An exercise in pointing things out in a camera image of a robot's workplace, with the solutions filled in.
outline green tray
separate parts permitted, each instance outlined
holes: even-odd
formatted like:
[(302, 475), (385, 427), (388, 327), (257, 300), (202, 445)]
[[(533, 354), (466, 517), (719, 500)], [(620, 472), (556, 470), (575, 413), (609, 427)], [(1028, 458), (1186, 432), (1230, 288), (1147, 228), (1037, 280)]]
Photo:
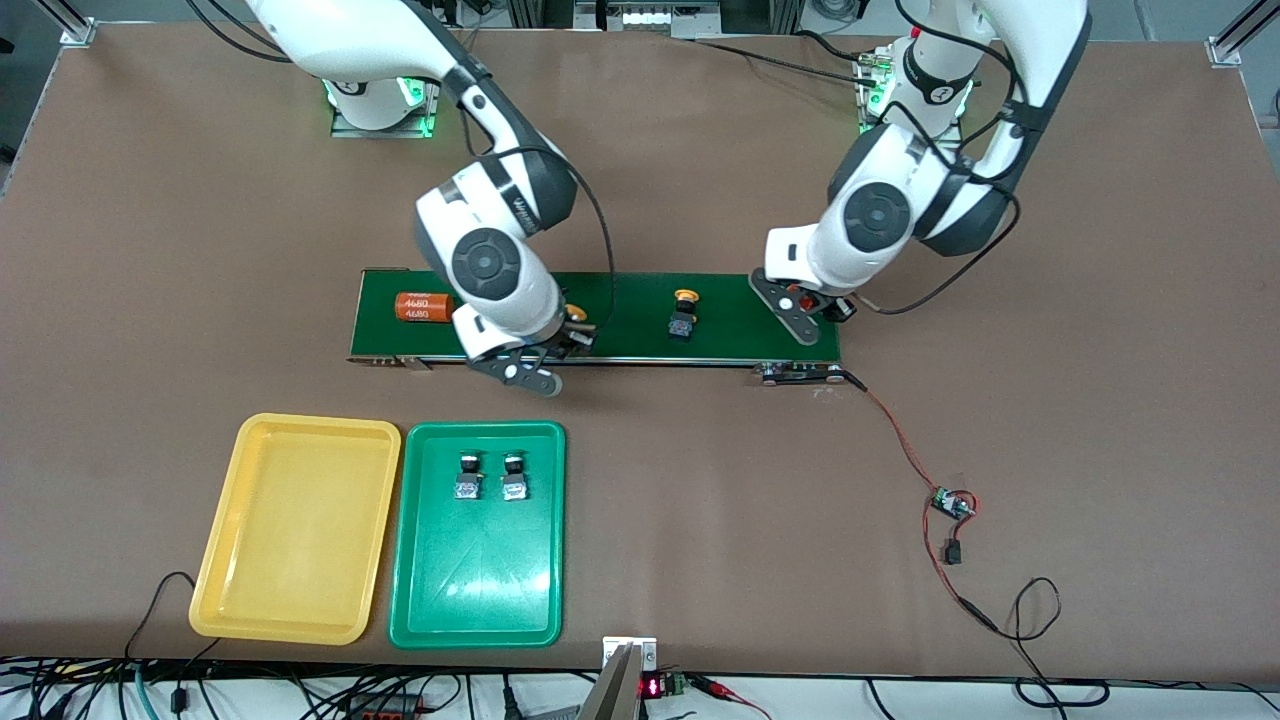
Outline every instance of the green tray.
[[(479, 500), (453, 497), (480, 451)], [(502, 498), (503, 456), (525, 454), (529, 497)], [(402, 650), (547, 647), (561, 632), (564, 429), (549, 420), (422, 423), (404, 441), (392, 582)]]

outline orange battery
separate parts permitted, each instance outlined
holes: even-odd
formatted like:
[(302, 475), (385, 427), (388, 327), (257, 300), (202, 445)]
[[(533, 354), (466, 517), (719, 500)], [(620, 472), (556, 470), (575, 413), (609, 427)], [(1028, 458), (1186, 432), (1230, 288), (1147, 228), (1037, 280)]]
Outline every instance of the orange battery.
[(396, 318), (407, 323), (448, 323), (453, 296), (444, 292), (402, 292), (396, 296)]

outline green conveyor belt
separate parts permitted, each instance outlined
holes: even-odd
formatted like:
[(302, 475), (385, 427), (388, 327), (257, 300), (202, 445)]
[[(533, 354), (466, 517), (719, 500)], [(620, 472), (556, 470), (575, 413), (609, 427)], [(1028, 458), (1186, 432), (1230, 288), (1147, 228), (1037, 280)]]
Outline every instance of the green conveyor belt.
[[(553, 273), (564, 301), (582, 307), (589, 323), (609, 310), (608, 273)], [(795, 341), (755, 296), (746, 275), (704, 273), (618, 273), (617, 309), (600, 331), (590, 355), (562, 363), (748, 366), (763, 361), (836, 363), (836, 327), (818, 320), (822, 340), (805, 347)], [(698, 292), (698, 325), (690, 342), (667, 337), (675, 292)], [(367, 269), (360, 287), (353, 360), (420, 357), (461, 363), (462, 346), (449, 323), (406, 323), (396, 318), (399, 292), (448, 292), (430, 270)]]

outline white floor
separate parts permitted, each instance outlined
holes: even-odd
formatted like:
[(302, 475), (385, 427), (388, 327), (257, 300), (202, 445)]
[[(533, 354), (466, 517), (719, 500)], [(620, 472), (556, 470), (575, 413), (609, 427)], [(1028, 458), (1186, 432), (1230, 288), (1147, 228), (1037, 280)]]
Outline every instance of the white floor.
[[(868, 692), (867, 683), (846, 679), (799, 678), (719, 678), (740, 696), (767, 710), (773, 720), (883, 720)], [(332, 693), (346, 687), (339, 679), (310, 680), (308, 687)], [(214, 720), (195, 683), (184, 685), (191, 697), (186, 720)], [(216, 680), (206, 683), (210, 700), (220, 720), (292, 720), (308, 711), (307, 703), (296, 687), (282, 680)], [(420, 684), (410, 685), (417, 692)], [(591, 685), (573, 675), (515, 675), (512, 687), (525, 716), (581, 705)], [(164, 720), (169, 712), (169, 693), (173, 683), (157, 683), (148, 691), (151, 703)], [(452, 694), (453, 680), (434, 679), (424, 694), (428, 707), (435, 707)], [(1051, 710), (1038, 710), (1021, 703), (1010, 685), (986, 683), (929, 683), (916, 680), (877, 680), (886, 708), (896, 720), (1046, 720), (1056, 717)], [(502, 680), (497, 675), (472, 678), (476, 720), (502, 720)], [(1097, 691), (1065, 688), (1062, 700), (1083, 700)], [(46, 707), (59, 693), (50, 693)], [(1280, 705), (1280, 693), (1270, 693)], [(470, 720), (466, 688), (448, 707), (433, 712), (436, 720)], [(0, 697), (0, 717), (20, 720), (26, 717), (29, 697), (14, 693)], [(72, 702), (67, 717), (81, 708), (81, 701)], [(132, 685), (125, 687), (128, 717), (146, 717)], [(650, 701), (649, 716), (667, 720), (695, 711), (698, 720), (763, 720), (756, 711), (712, 700), (689, 691), (686, 694)], [(1266, 720), (1276, 714), (1257, 696), (1234, 691), (1114, 688), (1111, 700), (1096, 708), (1069, 710), (1069, 717), (1087, 720)], [(120, 711), (114, 688), (99, 694), (88, 714), (88, 720), (119, 720)]]

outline black connector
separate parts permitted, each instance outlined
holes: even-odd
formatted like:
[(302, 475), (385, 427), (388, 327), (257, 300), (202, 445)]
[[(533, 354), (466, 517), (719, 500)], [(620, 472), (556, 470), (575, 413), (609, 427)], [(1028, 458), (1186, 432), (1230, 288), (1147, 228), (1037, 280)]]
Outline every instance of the black connector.
[(960, 541), (955, 538), (947, 538), (946, 544), (942, 546), (942, 564), (943, 565), (960, 564)]
[(169, 693), (169, 712), (174, 715), (187, 710), (187, 691), (183, 688), (175, 688)]
[(507, 710), (502, 720), (525, 720), (525, 714), (520, 711), (520, 703), (516, 702), (516, 691), (511, 689), (511, 678), (507, 675), (502, 676), (502, 702)]

